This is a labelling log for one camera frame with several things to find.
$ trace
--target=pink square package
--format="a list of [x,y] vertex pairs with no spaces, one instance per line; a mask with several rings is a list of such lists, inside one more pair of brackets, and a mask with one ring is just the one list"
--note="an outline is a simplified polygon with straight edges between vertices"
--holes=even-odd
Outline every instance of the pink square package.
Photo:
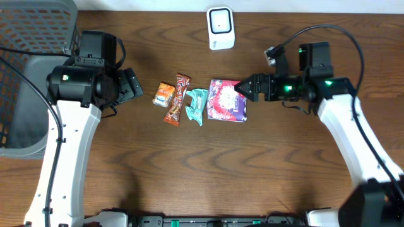
[[210,81],[207,111],[209,119],[245,122],[247,98],[234,90],[239,81]]

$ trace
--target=orange snack package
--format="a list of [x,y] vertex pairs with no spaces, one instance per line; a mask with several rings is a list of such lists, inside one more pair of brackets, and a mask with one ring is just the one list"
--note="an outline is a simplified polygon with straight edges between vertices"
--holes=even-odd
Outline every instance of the orange snack package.
[[160,83],[156,96],[154,96],[153,103],[161,107],[168,107],[172,94],[174,94],[175,88],[165,83]]
[[188,88],[191,78],[177,73],[177,92],[172,100],[169,112],[165,115],[164,121],[172,125],[179,126],[179,117],[181,115],[182,100]]

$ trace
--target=green led indicator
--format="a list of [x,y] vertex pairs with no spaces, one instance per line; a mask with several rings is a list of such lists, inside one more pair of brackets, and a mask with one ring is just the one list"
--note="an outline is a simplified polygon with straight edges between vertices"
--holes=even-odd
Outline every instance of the green led indicator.
[[285,91],[290,91],[290,90],[292,90],[292,89],[293,89],[292,86],[285,86]]

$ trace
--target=white wall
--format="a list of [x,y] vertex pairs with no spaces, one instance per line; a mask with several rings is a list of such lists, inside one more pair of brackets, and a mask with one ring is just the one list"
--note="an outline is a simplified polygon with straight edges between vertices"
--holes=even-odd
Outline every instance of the white wall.
[[404,0],[74,0],[82,10],[235,12],[404,13]]

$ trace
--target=basket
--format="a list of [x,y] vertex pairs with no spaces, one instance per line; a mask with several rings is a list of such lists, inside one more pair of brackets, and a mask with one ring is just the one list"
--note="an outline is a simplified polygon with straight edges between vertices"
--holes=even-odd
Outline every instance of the basket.
[[[0,0],[0,45],[30,52],[73,54],[79,46],[73,0]],[[0,50],[0,56],[43,93],[53,67],[66,57]],[[40,98],[0,61],[0,156],[41,159],[47,142],[48,113]]]

